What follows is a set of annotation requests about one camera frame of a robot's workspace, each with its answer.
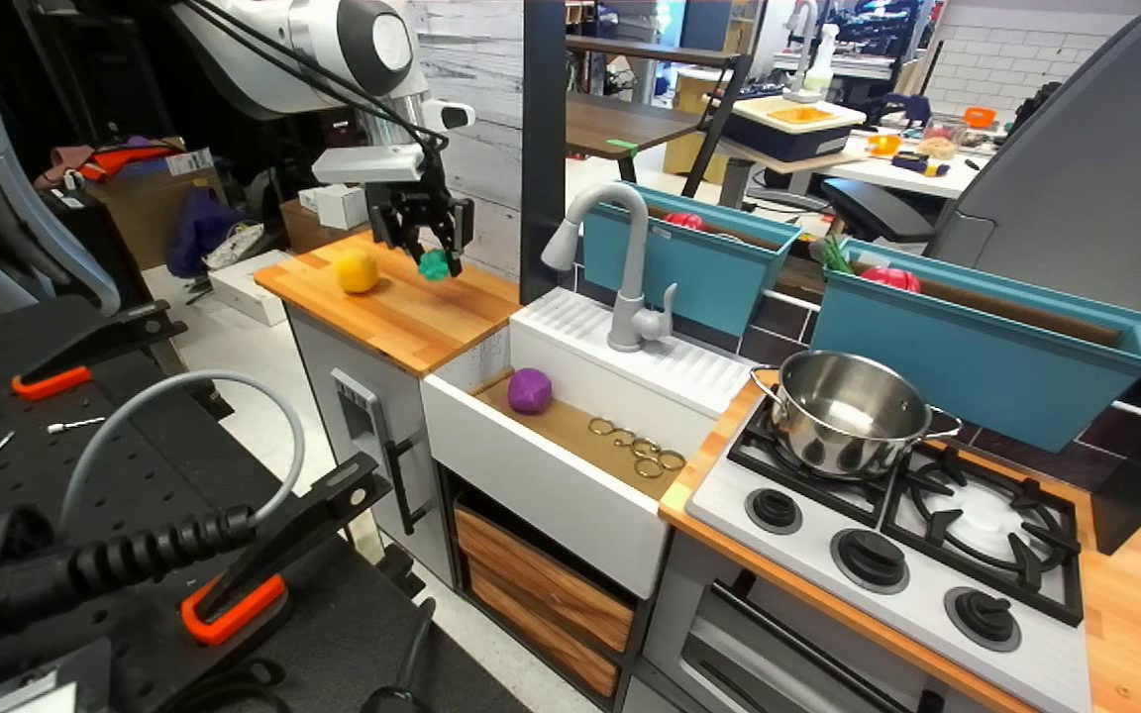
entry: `wooden countertop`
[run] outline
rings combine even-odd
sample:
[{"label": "wooden countertop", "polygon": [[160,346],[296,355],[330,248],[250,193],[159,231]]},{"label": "wooden countertop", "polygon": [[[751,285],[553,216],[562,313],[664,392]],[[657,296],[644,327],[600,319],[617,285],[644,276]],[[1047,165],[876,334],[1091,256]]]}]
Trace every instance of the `wooden countertop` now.
[{"label": "wooden countertop", "polygon": [[[347,296],[333,276],[343,248],[369,245],[380,256],[380,285]],[[452,280],[422,280],[406,252],[377,245],[372,234],[330,243],[258,272],[258,285],[357,346],[429,376],[455,352],[493,334],[517,309],[517,285],[463,267]]]},{"label": "wooden countertop", "polygon": [[[699,445],[699,450],[690,459],[679,478],[661,494],[661,517],[669,517],[690,540],[720,549],[724,558],[742,564],[744,570],[757,570],[772,586],[784,586],[798,602],[822,609],[827,618],[843,623],[846,630],[859,630],[868,640],[899,652],[903,663],[926,668],[932,677],[963,690],[986,708],[1025,708],[1006,690],[975,677],[963,668],[963,663],[940,657],[913,639],[895,632],[879,618],[822,594],[809,577],[776,568],[772,558],[742,547],[736,540],[720,535],[716,527],[690,517],[685,502],[703,478],[703,473],[720,459],[720,450],[732,445],[742,422],[749,420],[751,404],[761,399],[761,387],[744,385],[727,411],[716,420],[712,436]],[[982,467],[1014,474],[1006,462],[977,459]],[[1088,517],[1088,494],[1078,487],[1066,487],[1049,474],[1040,474],[1040,487],[1052,494],[1066,494],[1078,502],[1078,527],[1082,527],[1082,599],[1085,599],[1085,632],[1088,632],[1088,681],[1091,681],[1091,708],[1106,713],[1141,713],[1141,531],[1115,549],[1097,554],[1091,549],[1091,517]]]}]

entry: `teal dish rack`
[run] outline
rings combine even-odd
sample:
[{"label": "teal dish rack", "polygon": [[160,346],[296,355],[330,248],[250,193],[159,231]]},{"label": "teal dish rack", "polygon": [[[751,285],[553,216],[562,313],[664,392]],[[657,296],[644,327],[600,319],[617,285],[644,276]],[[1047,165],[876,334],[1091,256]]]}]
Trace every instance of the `teal dish rack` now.
[{"label": "teal dish rack", "polygon": [[[644,185],[637,189],[648,207],[644,300],[661,304],[664,285],[677,280],[677,315],[727,335],[744,335],[761,289],[776,280],[776,271],[798,231],[789,223],[765,223],[742,209],[703,207]],[[654,215],[697,215],[703,231],[669,224]],[[624,231],[631,215],[609,201],[596,201],[583,216],[583,276],[590,285],[617,289],[624,261]]]},{"label": "teal dish rack", "polygon": [[1141,313],[1132,309],[876,248],[868,243],[843,243],[843,252],[854,267],[892,261],[921,285],[932,280],[1115,334],[1115,346],[1097,346],[963,300],[827,272],[813,346],[882,362],[908,376],[921,399],[963,420],[1060,450],[1141,376]]}]

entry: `gray cabinet door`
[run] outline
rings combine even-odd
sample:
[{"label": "gray cabinet door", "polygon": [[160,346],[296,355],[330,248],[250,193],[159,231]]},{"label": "gray cabinet door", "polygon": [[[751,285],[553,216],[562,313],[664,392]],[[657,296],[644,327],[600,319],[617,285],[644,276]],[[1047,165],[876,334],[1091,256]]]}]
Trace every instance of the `gray cabinet door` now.
[{"label": "gray cabinet door", "polygon": [[422,436],[421,380],[302,309],[290,309],[290,323],[333,459],[363,450],[380,462],[380,474],[392,478],[392,494],[377,502],[377,527],[434,577],[455,586],[442,494]]}]

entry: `pot handle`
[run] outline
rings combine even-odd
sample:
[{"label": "pot handle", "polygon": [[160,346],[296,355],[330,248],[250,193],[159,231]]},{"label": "pot handle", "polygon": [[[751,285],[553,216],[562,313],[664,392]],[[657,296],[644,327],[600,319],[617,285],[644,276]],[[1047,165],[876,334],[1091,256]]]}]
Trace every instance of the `pot handle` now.
[{"label": "pot handle", "polygon": [[761,385],[761,374],[768,374],[768,367],[751,367],[751,385],[772,399],[776,392],[772,392],[772,385]]},{"label": "pot handle", "polygon": [[926,429],[926,436],[940,436],[940,440],[953,440],[959,430],[963,430],[963,422],[965,420],[959,420],[959,414],[950,414],[950,411],[941,411],[941,408],[934,408],[934,404],[926,404],[926,414],[934,420],[950,420],[945,429]]}]

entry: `stove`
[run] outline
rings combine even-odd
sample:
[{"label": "stove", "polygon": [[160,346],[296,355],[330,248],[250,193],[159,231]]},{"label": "stove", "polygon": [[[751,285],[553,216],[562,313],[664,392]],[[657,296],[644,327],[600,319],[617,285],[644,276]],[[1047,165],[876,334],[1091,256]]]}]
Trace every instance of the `stove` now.
[{"label": "stove", "polygon": [[784,450],[765,399],[690,515],[1037,708],[1088,708],[1078,515],[1035,478],[953,450],[827,478]]}]

